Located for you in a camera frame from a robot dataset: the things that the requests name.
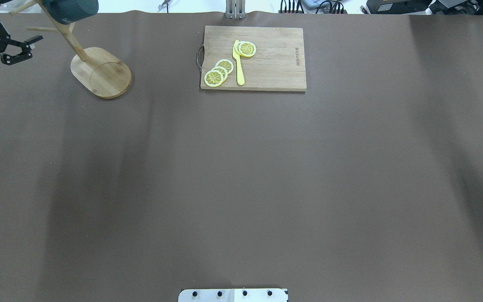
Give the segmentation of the aluminium frame post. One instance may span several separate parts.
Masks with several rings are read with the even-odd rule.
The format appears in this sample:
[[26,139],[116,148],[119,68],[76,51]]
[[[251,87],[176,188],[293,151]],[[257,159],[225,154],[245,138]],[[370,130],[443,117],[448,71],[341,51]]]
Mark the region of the aluminium frame post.
[[246,0],[227,0],[226,1],[226,19],[245,19],[246,18]]

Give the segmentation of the lemon slice middle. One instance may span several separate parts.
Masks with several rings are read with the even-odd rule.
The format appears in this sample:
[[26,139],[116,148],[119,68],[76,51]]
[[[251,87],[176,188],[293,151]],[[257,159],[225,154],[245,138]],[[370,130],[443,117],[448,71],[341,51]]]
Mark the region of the lemon slice middle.
[[222,75],[223,81],[226,80],[229,75],[228,69],[222,66],[215,66],[214,68],[211,69],[211,71],[218,71]]

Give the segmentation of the wooden cutting board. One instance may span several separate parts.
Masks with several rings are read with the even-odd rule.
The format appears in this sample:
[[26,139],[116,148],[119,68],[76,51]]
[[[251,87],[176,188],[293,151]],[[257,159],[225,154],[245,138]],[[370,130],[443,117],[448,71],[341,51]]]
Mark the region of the wooden cutting board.
[[[236,62],[232,57],[235,40],[255,44],[253,57],[240,57],[245,84],[236,83]],[[203,81],[207,71],[218,60],[229,59],[234,70],[217,90],[306,92],[304,31],[302,28],[211,26],[204,29],[204,58],[200,87],[210,89]]]

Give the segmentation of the lemon slice on knife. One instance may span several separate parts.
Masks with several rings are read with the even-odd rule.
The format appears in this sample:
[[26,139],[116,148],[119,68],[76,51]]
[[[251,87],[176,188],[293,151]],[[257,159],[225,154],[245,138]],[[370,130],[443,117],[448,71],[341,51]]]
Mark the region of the lemon slice on knife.
[[256,54],[257,48],[253,42],[239,41],[234,50],[241,57],[253,57]]

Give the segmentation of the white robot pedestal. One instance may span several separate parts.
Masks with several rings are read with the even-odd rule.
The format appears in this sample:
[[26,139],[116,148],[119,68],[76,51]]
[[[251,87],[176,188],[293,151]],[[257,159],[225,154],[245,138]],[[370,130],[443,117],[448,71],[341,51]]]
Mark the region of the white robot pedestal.
[[185,289],[179,302],[288,302],[287,289],[282,288],[231,288]]

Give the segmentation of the wooden cup rack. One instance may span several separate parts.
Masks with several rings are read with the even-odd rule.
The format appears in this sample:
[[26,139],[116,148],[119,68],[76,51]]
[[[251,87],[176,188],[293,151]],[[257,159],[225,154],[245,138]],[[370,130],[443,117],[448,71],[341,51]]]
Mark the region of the wooden cup rack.
[[89,47],[84,49],[73,35],[76,22],[69,25],[58,23],[48,14],[42,5],[42,0],[31,0],[8,12],[15,16],[20,12],[39,5],[48,19],[53,23],[53,28],[30,27],[28,31],[36,32],[59,32],[68,42],[75,56],[73,57],[70,69],[73,76],[90,92],[99,98],[112,99],[124,94],[132,84],[132,72],[128,65],[100,47]]

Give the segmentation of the blue-green mug yellow inside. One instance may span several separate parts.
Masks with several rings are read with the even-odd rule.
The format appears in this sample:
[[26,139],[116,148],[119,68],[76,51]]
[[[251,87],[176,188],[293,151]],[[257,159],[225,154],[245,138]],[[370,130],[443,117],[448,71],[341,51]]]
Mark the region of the blue-green mug yellow inside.
[[42,5],[52,19],[63,25],[83,20],[99,11],[97,0],[43,0]]

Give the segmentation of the yellow toy knife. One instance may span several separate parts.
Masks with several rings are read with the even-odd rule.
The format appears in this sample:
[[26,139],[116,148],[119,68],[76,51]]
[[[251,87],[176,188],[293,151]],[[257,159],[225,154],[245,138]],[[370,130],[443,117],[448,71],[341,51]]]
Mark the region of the yellow toy knife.
[[242,69],[240,54],[236,50],[238,44],[239,44],[239,40],[235,40],[232,48],[232,57],[236,62],[236,83],[239,86],[243,86],[245,84],[245,77]]

